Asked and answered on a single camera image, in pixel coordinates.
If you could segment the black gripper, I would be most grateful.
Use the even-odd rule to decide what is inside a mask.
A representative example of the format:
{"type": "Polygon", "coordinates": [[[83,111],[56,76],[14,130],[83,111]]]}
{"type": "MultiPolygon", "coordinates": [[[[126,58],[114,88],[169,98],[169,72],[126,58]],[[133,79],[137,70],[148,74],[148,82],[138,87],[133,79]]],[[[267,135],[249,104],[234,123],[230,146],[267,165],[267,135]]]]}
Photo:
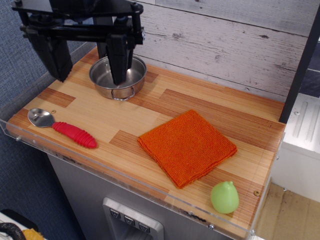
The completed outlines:
{"type": "Polygon", "coordinates": [[[144,7],[129,0],[14,0],[24,32],[50,75],[64,82],[73,63],[67,41],[107,44],[113,83],[121,85],[131,67],[132,51],[143,44],[144,7]]]}

